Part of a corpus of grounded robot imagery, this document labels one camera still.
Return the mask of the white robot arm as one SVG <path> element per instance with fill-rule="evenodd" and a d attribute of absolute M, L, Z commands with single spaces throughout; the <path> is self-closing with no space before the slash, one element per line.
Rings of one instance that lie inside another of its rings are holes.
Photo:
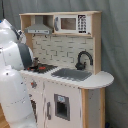
<path fill-rule="evenodd" d="M 32 50 L 6 19 L 0 22 L 0 104 L 10 128 L 37 128 L 20 70 L 32 65 Z"/>

